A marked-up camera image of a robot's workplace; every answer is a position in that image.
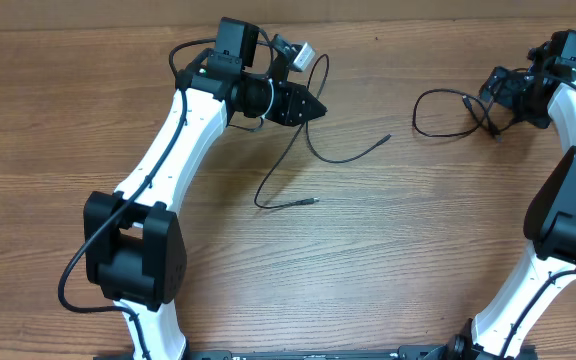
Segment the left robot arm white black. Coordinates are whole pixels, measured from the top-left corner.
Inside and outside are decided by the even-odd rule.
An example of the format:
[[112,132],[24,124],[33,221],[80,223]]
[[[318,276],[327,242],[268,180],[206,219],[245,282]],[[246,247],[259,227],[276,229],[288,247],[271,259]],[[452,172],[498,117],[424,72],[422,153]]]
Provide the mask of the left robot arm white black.
[[187,267],[178,216],[202,159],[233,115],[294,127],[327,112],[306,86],[288,79],[314,59],[309,43],[227,17],[215,38],[197,43],[202,51],[171,69],[172,104],[143,158],[112,193],[87,199],[84,243],[57,285],[59,302],[71,312],[122,313],[134,346],[130,359],[188,355],[174,304]]

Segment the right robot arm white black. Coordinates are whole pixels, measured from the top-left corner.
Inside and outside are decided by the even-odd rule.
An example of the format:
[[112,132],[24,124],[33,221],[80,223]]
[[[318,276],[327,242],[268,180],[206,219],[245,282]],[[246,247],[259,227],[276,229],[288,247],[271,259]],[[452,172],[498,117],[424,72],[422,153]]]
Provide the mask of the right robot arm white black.
[[495,68],[479,96],[518,122],[554,125],[563,157],[530,203],[524,253],[487,307],[438,359],[524,359],[522,343],[557,295],[576,279],[576,31],[559,31],[527,55],[527,71]]

